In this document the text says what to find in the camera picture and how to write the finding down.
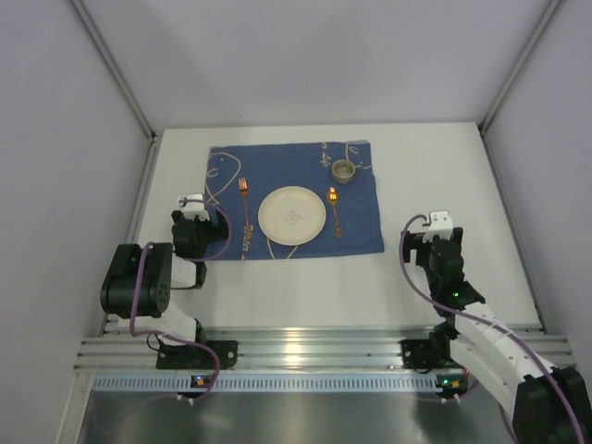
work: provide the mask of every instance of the white bracket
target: white bracket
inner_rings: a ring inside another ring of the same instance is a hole
[[[170,286],[177,288],[193,287],[197,278],[197,266],[173,254],[170,273]]]
[[[429,227],[424,235],[424,243],[431,242],[436,236],[441,239],[450,240],[454,224],[448,211],[432,211],[429,214]]]
[[[181,213],[185,216],[186,219],[193,220],[196,216],[200,218],[200,220],[210,220],[210,215],[205,210],[205,205],[203,203],[197,202],[185,202],[186,200],[196,199],[198,201],[202,201],[204,199],[203,194],[188,194],[187,197],[179,197],[177,199],[177,204],[181,209]]]
[[[129,328],[130,320],[121,319],[118,321],[119,328]],[[174,302],[168,304],[167,309],[160,317],[138,316],[135,323],[136,330],[158,330],[163,333],[174,336],[175,338],[195,341],[197,333],[197,321],[183,313]],[[164,338],[160,339],[168,345],[183,345],[174,340]]]
[[[527,375],[537,378],[543,376],[543,373],[507,333],[501,333],[494,328],[500,326],[512,332],[493,315],[486,303],[471,303],[464,308],[463,313],[487,320],[493,325],[487,326],[459,315],[455,316],[454,326],[462,336],[450,343],[451,358],[470,372],[474,372],[506,413],[513,417],[513,401],[518,385],[524,382]],[[461,343],[455,345],[458,340],[461,340]],[[540,356],[537,357],[547,370],[551,371],[553,364]],[[507,399],[508,393],[512,396],[511,401]]]

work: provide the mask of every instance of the cable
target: cable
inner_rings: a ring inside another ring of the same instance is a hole
[[[512,442],[514,444],[520,444],[518,442],[518,438],[516,437],[516,434],[514,433],[512,426],[510,425],[510,420],[508,419],[508,416],[503,411],[503,407],[501,407],[501,404],[498,404],[498,406],[499,406],[499,414],[501,415],[501,422],[503,423],[504,427],[506,427],[506,431],[508,432],[508,435],[510,435]]]
[[[214,208],[217,212],[219,212],[225,219],[228,225],[228,238],[226,243],[224,244],[224,247],[222,247],[222,249],[216,253],[213,254],[212,256],[208,256],[208,257],[204,257],[204,258],[196,258],[196,259],[185,259],[186,261],[190,261],[190,262],[206,262],[206,261],[212,261],[217,259],[218,257],[222,256],[222,254],[224,254],[226,252],[226,250],[228,249],[229,245],[230,245],[230,241],[232,240],[232,222],[230,221],[230,217],[228,217],[228,215],[224,212],[224,210],[222,210],[221,208],[212,205],[211,203],[208,203],[206,201],[202,201],[200,199],[183,199],[182,202],[189,203],[189,202],[194,202],[194,203],[198,203],[198,204],[204,204],[205,206],[208,206],[210,208]],[[131,334],[131,336],[133,337],[138,337],[141,335],[148,335],[146,337],[146,345],[148,346],[149,349],[154,350],[156,352],[158,352],[157,349],[153,348],[150,345],[150,336],[151,335],[155,335],[156,336],[156,340],[158,340],[160,342],[160,340],[158,339],[158,335],[162,335],[164,338],[167,339],[171,339],[174,340],[178,343],[181,344],[185,344],[185,345],[191,345],[193,347],[197,347],[198,349],[202,349],[206,352],[208,352],[212,358],[214,358],[214,362],[215,362],[215,366],[214,366],[214,373],[212,374],[212,379],[210,381],[210,384],[208,385],[207,389],[205,390],[205,392],[201,393],[201,395],[198,398],[194,399],[194,402],[199,402],[199,401],[203,401],[205,398],[207,398],[211,393],[212,393],[212,388],[214,387],[214,385],[216,384],[216,381],[218,379],[218,375],[220,374],[220,358],[218,357],[218,355],[216,354],[216,352],[214,350],[212,350],[210,347],[208,347],[207,345],[203,345],[200,344],[199,342],[193,342],[190,340],[185,340],[185,339],[181,339],[181,338],[176,338],[172,335],[168,335],[167,333],[160,331],[160,330],[142,330],[142,331],[136,331],[136,315],[138,313],[138,304],[140,302],[140,292],[142,289],[142,281],[143,281],[143,275],[144,275],[144,268],[146,267],[146,258],[148,257],[148,252],[150,252],[150,249],[153,247],[154,243],[153,242],[148,242],[146,245],[144,245],[144,248],[142,249],[142,254],[140,256],[140,263],[138,264],[138,275],[136,276],[136,286],[134,288],[133,291],[133,300],[132,300],[132,304],[131,304],[131,312],[129,313],[129,333]],[[190,288],[187,289],[183,289],[183,288],[178,288],[175,289],[173,288],[172,290],[189,290]],[[121,421],[125,420],[127,417],[131,416],[132,414],[134,414],[135,412],[138,412],[139,410],[141,410],[144,406],[146,406],[147,404],[151,403],[152,401],[157,401],[157,400],[161,400],[163,398],[176,398],[177,395],[176,394],[172,394],[172,393],[167,393],[167,394],[161,394],[161,395],[156,395],[153,396],[152,398],[149,398],[148,400],[142,402],[141,404],[133,407],[132,409],[130,409],[128,412],[124,413],[121,417],[119,417],[116,420],[116,424],[109,427],[106,431],[102,431],[102,432],[98,432],[98,425],[96,424],[96,418],[94,417],[94,415],[92,416],[92,425],[93,428],[95,430],[95,434],[99,435],[99,436],[103,436],[103,435],[107,435],[109,434],[113,429],[115,429],[116,426],[119,425],[119,423],[121,423]]]
[[[409,222],[407,222],[405,227],[403,228],[403,231],[401,232],[401,238],[399,239],[399,262],[401,264],[401,271],[402,271],[403,275],[405,276],[405,280],[407,281],[407,283],[422,299],[431,303],[432,305],[439,308],[440,310],[443,310],[443,311],[451,313],[453,315],[464,317],[464,318],[470,319],[474,322],[479,322],[481,324],[485,324],[486,326],[492,327],[492,328],[496,329],[498,332],[500,332],[501,334],[508,336],[508,338],[512,339],[516,344],[518,344],[518,346],[522,350],[524,350],[524,352],[530,357],[530,359],[532,359],[532,361],[535,363],[535,365],[539,368],[539,370],[545,376],[547,381],[553,387],[553,390],[557,393],[557,396],[559,397],[561,404],[563,404],[563,407],[565,408],[565,412],[567,412],[567,415],[569,416],[570,421],[572,422],[573,430],[575,431],[575,435],[577,436],[578,444],[586,444],[586,442],[584,440],[584,434],[582,433],[582,428],[580,427],[580,424],[577,420],[574,409],[570,405],[570,402],[565,397],[565,394],[561,391],[559,385],[557,384],[557,381],[555,379],[553,379],[553,376],[549,373],[549,370],[547,370],[545,365],[543,365],[543,363],[541,363],[540,359],[538,359],[537,354],[534,351],[532,351],[530,349],[530,347],[528,347],[528,345],[526,345],[526,343],[523,340],[518,338],[515,335],[515,333],[513,333],[511,330],[509,330],[507,328],[504,328],[502,326],[494,324],[494,323],[487,321],[486,319],[483,319],[481,317],[473,316],[472,314],[461,312],[459,310],[454,310],[442,303],[432,300],[432,298],[430,298],[428,295],[423,293],[421,291],[421,289],[419,289],[419,287],[417,287],[415,285],[415,283],[413,282],[413,280],[409,276],[409,272],[407,271],[407,267],[405,266],[405,260],[404,260],[404,256],[403,256],[403,240],[405,238],[405,233],[407,233],[407,231],[409,231],[409,228],[413,224],[413,222],[415,222],[416,220],[420,220],[420,219],[423,220],[424,222],[427,222],[427,217],[425,215],[413,216],[409,220]]]
[[[142,289],[144,268],[146,267],[146,258],[148,257],[148,252],[150,252],[150,249],[152,248],[153,245],[154,244],[152,242],[148,242],[144,246],[144,248],[142,249],[142,254],[140,255],[140,263],[138,264],[138,276],[136,277],[136,287],[133,291],[131,312],[129,313],[129,333],[133,337],[138,337],[141,335],[149,335],[150,333],[153,333],[155,335],[161,335],[163,338],[171,339],[171,340],[174,340],[175,342],[178,342],[181,344],[191,345],[193,347],[197,347],[198,349],[202,349],[202,350],[208,352],[212,356],[212,358],[214,358],[215,366],[214,366],[214,373],[212,374],[212,380],[211,380],[210,384],[208,385],[208,387],[207,387],[206,391],[203,393],[203,395],[197,399],[197,401],[203,401],[205,398],[210,396],[210,394],[212,392],[212,388],[214,387],[214,384],[216,383],[216,380],[218,379],[218,375],[220,373],[220,366],[221,366],[220,358],[218,358],[218,355],[216,354],[216,352],[213,351],[211,348],[209,348],[207,345],[203,345],[203,344],[200,344],[199,342],[194,342],[191,340],[176,338],[172,335],[165,333],[164,331],[160,331],[160,330],[136,331],[136,314],[138,313],[138,304],[140,302],[140,291]]]

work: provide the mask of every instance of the white plate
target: white plate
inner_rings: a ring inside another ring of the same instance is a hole
[[[259,207],[259,227],[273,242],[300,245],[321,232],[327,218],[323,201],[302,187],[270,192]]]

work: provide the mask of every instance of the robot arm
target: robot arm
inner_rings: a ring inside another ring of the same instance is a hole
[[[409,263],[411,251],[416,252],[415,263],[425,270],[436,311],[446,318],[430,333],[431,352],[476,377],[512,419],[519,442],[578,442],[559,394],[545,375],[550,374],[588,442],[592,411],[584,379],[575,369],[557,368],[528,349],[464,279],[463,229],[453,227],[448,212],[431,213],[426,232],[403,236],[403,261]]]

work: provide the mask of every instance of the small metal bowl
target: small metal bowl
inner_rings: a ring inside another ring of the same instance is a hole
[[[341,159],[333,163],[331,172],[333,173],[333,179],[337,183],[348,183],[355,174],[355,165],[349,160]]]

